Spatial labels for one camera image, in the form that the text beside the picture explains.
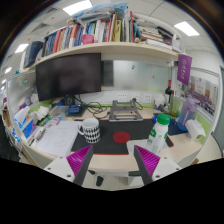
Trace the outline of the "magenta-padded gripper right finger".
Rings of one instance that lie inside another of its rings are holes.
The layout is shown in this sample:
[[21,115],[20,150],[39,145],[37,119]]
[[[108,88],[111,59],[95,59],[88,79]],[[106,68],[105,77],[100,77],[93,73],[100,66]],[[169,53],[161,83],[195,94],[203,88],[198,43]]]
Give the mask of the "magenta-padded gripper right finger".
[[137,145],[134,146],[134,157],[145,185],[181,170],[181,167],[168,157],[159,157]]

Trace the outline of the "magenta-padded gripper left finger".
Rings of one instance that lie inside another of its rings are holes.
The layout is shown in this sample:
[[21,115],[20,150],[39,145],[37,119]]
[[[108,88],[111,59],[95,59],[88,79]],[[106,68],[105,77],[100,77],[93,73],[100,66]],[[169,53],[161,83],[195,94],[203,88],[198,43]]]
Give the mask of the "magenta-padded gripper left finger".
[[58,157],[44,168],[56,176],[81,186],[93,156],[93,146],[84,147],[67,157]]

